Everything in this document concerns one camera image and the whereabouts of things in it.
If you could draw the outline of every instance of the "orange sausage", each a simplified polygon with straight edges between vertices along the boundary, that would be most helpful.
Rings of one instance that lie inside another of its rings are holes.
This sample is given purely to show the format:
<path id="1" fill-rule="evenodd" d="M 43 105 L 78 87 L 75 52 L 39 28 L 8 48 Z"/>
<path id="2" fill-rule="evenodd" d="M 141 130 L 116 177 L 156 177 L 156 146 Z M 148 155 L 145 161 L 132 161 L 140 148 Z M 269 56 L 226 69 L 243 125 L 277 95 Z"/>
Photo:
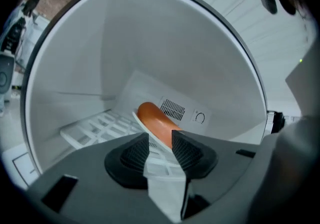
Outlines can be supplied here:
<path id="1" fill-rule="evenodd" d="M 172 130 L 181 130 L 172 122 L 158 106 L 151 102 L 145 102 L 138 108 L 140 121 L 169 148 L 172 148 Z"/>

